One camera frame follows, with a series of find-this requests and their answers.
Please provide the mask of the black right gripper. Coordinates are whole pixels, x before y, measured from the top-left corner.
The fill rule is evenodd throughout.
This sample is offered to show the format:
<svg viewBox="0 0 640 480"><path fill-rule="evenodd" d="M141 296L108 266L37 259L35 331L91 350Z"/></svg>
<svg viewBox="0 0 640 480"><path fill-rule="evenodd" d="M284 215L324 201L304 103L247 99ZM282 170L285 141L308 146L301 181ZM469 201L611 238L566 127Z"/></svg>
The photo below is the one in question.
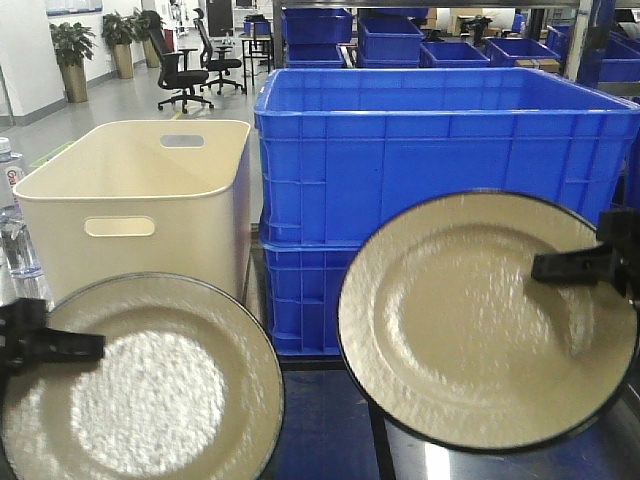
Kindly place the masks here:
<svg viewBox="0 0 640 480"><path fill-rule="evenodd" d="M531 277L558 285L609 282L632 305L639 304L639 211L631 207L600 213L597 247L537 254Z"/></svg>

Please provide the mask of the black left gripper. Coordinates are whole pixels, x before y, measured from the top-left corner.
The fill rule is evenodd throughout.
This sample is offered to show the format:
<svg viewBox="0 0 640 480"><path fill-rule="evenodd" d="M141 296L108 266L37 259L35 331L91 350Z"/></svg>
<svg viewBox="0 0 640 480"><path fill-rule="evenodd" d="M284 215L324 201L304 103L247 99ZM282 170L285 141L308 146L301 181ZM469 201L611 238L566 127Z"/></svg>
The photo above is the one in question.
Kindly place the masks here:
<svg viewBox="0 0 640 480"><path fill-rule="evenodd" d="M47 306L41 299L18 298L1 307L1 393L11 376L36 364L97 362L106 337L46 328Z"/></svg>

